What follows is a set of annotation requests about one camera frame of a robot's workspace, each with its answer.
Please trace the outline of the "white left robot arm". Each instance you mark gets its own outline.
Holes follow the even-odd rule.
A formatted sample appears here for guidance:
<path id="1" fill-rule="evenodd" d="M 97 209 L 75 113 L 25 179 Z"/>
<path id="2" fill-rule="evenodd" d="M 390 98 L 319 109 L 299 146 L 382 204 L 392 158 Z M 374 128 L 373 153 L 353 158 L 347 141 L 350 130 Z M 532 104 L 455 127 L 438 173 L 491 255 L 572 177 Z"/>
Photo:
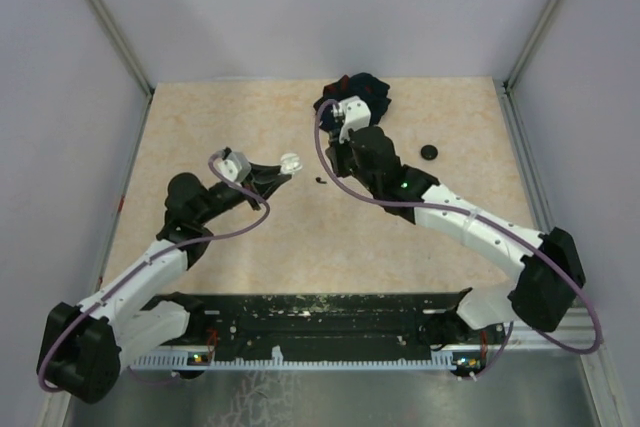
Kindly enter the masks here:
<path id="1" fill-rule="evenodd" d="M 288 153 L 276 165 L 259 165 L 226 148 L 208 165 L 218 179 L 211 187 L 188 172 L 169 181 L 164 224 L 132 265 L 79 303 L 61 302 L 49 312 L 36 367 L 43 391 L 96 403 L 140 357 L 168 341 L 194 344 L 206 336 L 202 304 L 161 290 L 219 240 L 207 227 L 211 220 L 243 203 L 269 216 L 269 197 L 301 170 L 302 162 Z"/>

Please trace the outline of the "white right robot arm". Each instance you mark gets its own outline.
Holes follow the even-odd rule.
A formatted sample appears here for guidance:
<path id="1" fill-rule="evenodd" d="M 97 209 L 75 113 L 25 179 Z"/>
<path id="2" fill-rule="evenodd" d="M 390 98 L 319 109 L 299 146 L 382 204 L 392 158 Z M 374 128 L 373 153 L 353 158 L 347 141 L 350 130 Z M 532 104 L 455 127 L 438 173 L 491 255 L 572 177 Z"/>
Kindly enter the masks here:
<path id="1" fill-rule="evenodd" d="M 466 201 L 436 177 L 402 163 L 380 127 L 353 131 L 346 139 L 332 131 L 326 155 L 334 175 L 356 179 L 386 212 L 459 241 L 506 275 L 502 283 L 462 291 L 446 319 L 454 340 L 470 342 L 483 328 L 516 319 L 553 332 L 584 286 L 570 233 L 522 227 Z"/>

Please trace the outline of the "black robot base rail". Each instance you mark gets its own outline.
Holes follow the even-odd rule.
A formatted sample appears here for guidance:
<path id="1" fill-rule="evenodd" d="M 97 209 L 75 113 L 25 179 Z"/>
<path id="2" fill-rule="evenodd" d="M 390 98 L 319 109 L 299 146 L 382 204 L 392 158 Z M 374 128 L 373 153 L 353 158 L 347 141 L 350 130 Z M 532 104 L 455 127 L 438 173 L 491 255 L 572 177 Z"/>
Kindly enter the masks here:
<path id="1" fill-rule="evenodd" d="M 171 347 L 198 346 L 215 363 L 271 361 L 325 365 L 431 361 L 446 348 L 482 359 L 505 338 L 493 324 L 464 330 L 449 320 L 457 293 L 192 295 L 196 321 Z"/>

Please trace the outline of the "white earbud charging case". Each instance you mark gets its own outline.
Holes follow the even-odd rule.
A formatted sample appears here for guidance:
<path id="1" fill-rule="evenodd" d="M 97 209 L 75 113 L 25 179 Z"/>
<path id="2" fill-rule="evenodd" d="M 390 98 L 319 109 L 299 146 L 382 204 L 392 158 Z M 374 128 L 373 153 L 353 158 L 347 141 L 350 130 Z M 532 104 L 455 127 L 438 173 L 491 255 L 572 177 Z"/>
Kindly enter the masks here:
<path id="1" fill-rule="evenodd" d="M 294 176 L 303 168 L 300 157 L 295 153 L 285 153 L 280 158 L 280 173 Z"/>

